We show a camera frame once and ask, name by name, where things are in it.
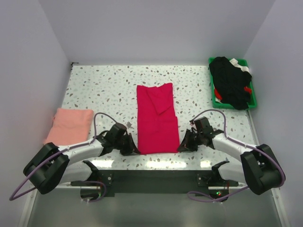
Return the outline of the magenta red t shirt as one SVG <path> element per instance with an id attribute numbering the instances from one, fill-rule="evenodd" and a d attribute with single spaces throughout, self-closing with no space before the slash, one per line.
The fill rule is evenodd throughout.
<path id="1" fill-rule="evenodd" d="M 173 102 L 173 85 L 138 85 L 138 149 L 141 154 L 177 153 L 178 118 Z"/>

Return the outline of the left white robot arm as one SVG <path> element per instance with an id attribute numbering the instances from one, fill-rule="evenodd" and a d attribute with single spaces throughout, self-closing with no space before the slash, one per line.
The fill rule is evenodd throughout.
<path id="1" fill-rule="evenodd" d="M 90 159 L 104 156 L 114 149 L 123 156 L 140 154 L 131 134 L 121 123 L 115 123 L 110 130 L 95 134 L 83 143 L 69 146 L 56 146 L 52 142 L 45 144 L 23 173 L 41 194 L 67 182 L 94 185 L 101 179 L 101 173 Z"/>

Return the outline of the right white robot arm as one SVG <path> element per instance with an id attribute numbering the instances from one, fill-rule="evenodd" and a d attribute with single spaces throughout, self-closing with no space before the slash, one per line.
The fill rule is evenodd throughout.
<path id="1" fill-rule="evenodd" d="M 230 161 L 222 161 L 212 166 L 209 182 L 217 186 L 226 181 L 245 183 L 257 195 L 280 187 L 285 182 L 285 173 L 270 146 L 245 144 L 229 137 L 225 131 L 213 129 L 206 117 L 192 123 L 194 127 L 186 131 L 177 149 L 179 152 L 197 151 L 199 146 L 204 145 L 240 162 L 236 165 Z"/>

